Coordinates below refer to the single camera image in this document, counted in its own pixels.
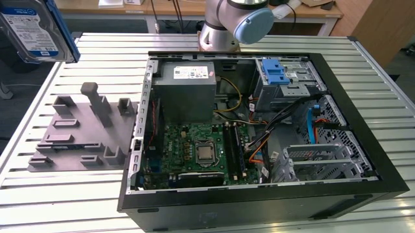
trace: power supply label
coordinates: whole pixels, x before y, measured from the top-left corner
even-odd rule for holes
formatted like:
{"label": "power supply label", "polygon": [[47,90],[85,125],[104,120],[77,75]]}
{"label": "power supply label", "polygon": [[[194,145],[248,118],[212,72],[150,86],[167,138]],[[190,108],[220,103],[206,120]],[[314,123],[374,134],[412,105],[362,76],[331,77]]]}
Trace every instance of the power supply label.
{"label": "power supply label", "polygon": [[4,7],[1,14],[25,49],[36,56],[56,56],[56,44],[49,33],[40,27],[35,9]]}
{"label": "power supply label", "polygon": [[208,79],[208,67],[175,67],[174,79]]}

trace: desk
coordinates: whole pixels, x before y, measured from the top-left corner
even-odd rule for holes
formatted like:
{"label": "desk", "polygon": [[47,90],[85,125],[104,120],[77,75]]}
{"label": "desk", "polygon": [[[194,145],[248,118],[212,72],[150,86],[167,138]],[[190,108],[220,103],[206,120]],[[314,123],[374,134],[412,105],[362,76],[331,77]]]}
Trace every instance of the desk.
{"label": "desk", "polygon": [[[143,5],[124,5],[123,8],[99,9],[99,0],[55,0],[57,8],[64,18],[75,19],[143,19],[147,21],[148,33],[156,33],[156,20],[151,7],[151,1],[146,0]],[[154,0],[159,20],[176,20],[176,12],[172,1]],[[206,4],[204,0],[180,0],[180,10],[183,20],[204,20]],[[319,7],[307,7],[302,4],[296,9],[298,23],[323,24],[319,34],[328,36],[343,13],[336,7],[330,11]],[[275,22],[294,22],[294,14],[286,18],[275,18]]]}
{"label": "desk", "polygon": [[[123,170],[31,173],[25,168],[55,114],[56,95],[88,101],[80,86],[96,82],[109,102],[139,101],[148,51],[198,51],[198,36],[84,33],[76,45],[80,62],[55,64],[0,156],[1,233],[143,233],[116,212]],[[415,107],[360,44],[346,37],[267,36],[240,50],[322,53],[411,190],[336,219],[188,232],[414,232]]]}

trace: motherboard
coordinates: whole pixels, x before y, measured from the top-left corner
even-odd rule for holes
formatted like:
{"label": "motherboard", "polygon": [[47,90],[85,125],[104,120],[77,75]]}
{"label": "motherboard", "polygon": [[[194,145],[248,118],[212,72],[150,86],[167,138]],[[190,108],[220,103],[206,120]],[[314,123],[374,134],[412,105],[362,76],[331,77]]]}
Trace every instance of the motherboard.
{"label": "motherboard", "polygon": [[163,155],[150,158],[146,164],[151,179],[147,188],[191,187],[200,182],[208,182],[210,186],[216,182],[218,185],[258,183],[256,169],[246,166],[243,157],[242,148],[248,141],[244,124],[166,125]]}

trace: metal panel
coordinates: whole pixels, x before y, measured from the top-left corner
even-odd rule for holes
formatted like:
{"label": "metal panel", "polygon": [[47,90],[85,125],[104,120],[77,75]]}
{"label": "metal panel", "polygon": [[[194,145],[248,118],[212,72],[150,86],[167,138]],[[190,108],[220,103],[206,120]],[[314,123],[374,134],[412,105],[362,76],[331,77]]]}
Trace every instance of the metal panel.
{"label": "metal panel", "polygon": [[[1,160],[8,161],[0,173],[3,233],[142,232],[134,221],[116,212],[121,170],[29,173],[27,161],[52,119],[51,104],[56,95],[69,94],[73,101],[87,102],[79,87],[83,82],[97,82],[101,84],[99,93],[105,94],[109,102],[119,98],[139,101],[148,51],[195,51],[198,37],[190,34],[84,33],[80,41],[81,61],[55,65],[0,157],[0,164]],[[338,219],[191,232],[350,233],[360,232],[363,228],[378,232],[414,232],[415,118],[410,103],[386,74],[379,72],[380,67],[344,37],[268,36],[258,44],[242,45],[242,51],[318,52],[324,55],[411,191]]]}
{"label": "metal panel", "polygon": [[383,83],[383,79],[378,75],[352,76],[338,75],[339,82],[342,83]]}

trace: green motherboard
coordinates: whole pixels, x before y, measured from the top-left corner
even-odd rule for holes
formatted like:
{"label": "green motherboard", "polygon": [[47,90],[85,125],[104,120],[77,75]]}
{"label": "green motherboard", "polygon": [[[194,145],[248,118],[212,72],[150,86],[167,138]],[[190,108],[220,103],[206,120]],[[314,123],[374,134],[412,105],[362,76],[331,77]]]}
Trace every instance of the green motherboard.
{"label": "green motherboard", "polygon": [[[250,141],[248,128],[242,124],[236,129],[243,146]],[[246,168],[243,178],[236,179],[228,175],[224,143],[220,124],[166,125],[163,156],[148,162],[150,167],[160,167],[156,172],[152,172],[152,187],[150,188],[171,188],[166,174],[188,172],[223,172],[223,185],[258,183],[255,167]]]}

